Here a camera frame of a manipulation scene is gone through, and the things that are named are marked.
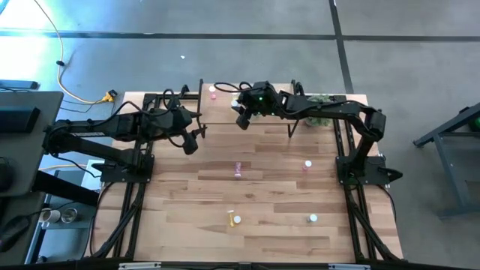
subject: white ball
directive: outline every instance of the white ball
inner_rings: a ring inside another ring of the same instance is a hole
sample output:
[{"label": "white ball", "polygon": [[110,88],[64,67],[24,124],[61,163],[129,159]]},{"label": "white ball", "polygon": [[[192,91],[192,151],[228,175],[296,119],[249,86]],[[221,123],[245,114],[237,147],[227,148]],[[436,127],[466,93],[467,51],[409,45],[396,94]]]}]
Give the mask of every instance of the white ball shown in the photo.
[{"label": "white ball", "polygon": [[316,214],[311,214],[310,217],[308,217],[308,219],[311,221],[311,222],[315,222],[318,220],[318,217]]}]

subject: white cable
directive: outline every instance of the white cable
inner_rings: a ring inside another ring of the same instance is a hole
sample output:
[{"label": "white cable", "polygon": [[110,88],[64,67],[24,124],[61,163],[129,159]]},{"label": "white cable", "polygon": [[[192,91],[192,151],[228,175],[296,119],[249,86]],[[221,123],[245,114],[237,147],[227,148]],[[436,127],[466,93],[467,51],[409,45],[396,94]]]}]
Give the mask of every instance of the white cable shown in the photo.
[{"label": "white cable", "polygon": [[[45,12],[45,10],[42,8],[42,6],[38,3],[37,0],[33,0],[37,6],[42,10],[43,14],[45,14],[45,17],[50,21],[50,23],[52,24],[53,28],[55,29],[55,33],[57,33],[57,37],[58,37],[58,40],[60,41],[60,46],[61,46],[61,55],[60,55],[60,61],[63,62],[63,55],[64,55],[64,49],[63,49],[63,40],[62,38],[60,37],[60,33],[59,33],[59,30],[57,29],[57,27],[55,26],[55,23],[53,23],[53,21],[50,19],[50,17],[48,16],[47,12]],[[58,65],[58,70],[57,70],[57,83],[58,85],[63,89],[63,91],[65,93],[67,93],[68,95],[70,95],[72,98],[75,98],[76,100],[78,101],[82,101],[83,103],[85,104],[99,104],[98,101],[90,101],[90,100],[84,100],[80,97],[77,97],[75,94],[71,93],[70,91],[68,91],[65,86],[62,84],[62,78],[61,78],[61,73],[60,73],[60,65]]]}]

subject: pink object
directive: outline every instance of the pink object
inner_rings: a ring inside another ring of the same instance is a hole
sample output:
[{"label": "pink object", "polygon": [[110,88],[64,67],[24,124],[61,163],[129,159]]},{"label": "pink object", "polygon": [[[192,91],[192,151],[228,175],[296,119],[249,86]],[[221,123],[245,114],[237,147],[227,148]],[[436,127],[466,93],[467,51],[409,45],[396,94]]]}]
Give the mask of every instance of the pink object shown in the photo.
[{"label": "pink object", "polygon": [[312,167],[312,162],[309,160],[306,160],[305,163],[303,164],[303,167],[301,168],[304,172],[308,171],[308,169]]},{"label": "pink object", "polygon": [[240,169],[242,168],[242,163],[241,162],[235,162],[235,177],[241,177],[242,174],[240,173]]}]

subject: cup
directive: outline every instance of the cup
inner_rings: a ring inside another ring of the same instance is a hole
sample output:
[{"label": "cup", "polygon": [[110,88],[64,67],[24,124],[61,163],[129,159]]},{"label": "cup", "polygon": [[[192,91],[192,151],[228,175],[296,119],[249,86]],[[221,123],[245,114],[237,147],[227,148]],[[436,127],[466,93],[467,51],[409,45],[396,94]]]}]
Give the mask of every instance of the cup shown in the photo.
[{"label": "cup", "polygon": [[38,218],[38,221],[55,223],[59,221],[60,216],[61,215],[59,210],[52,210],[51,208],[43,208],[42,212],[40,213],[40,217]]},{"label": "cup", "polygon": [[78,213],[75,208],[67,208],[61,213],[61,222],[69,224],[77,219]]}]

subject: yellow object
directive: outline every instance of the yellow object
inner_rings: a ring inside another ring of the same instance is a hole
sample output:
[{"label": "yellow object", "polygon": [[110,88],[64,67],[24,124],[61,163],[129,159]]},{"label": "yellow object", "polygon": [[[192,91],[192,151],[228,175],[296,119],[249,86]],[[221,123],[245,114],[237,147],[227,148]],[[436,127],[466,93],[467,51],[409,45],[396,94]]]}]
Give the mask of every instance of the yellow object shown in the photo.
[{"label": "yellow object", "polygon": [[105,93],[105,96],[102,97],[101,102],[113,102],[115,97],[113,97],[109,92]]},{"label": "yellow object", "polygon": [[233,228],[235,223],[233,222],[233,210],[228,211],[229,219],[230,219],[230,226]]},{"label": "yellow object", "polygon": [[[79,166],[81,167],[87,167],[85,164],[78,164]],[[52,170],[52,169],[56,169],[56,168],[67,168],[67,167],[77,167],[73,164],[65,164],[65,165],[54,165],[54,166],[48,166],[48,167],[45,167],[45,168],[40,168],[38,170]]]}]

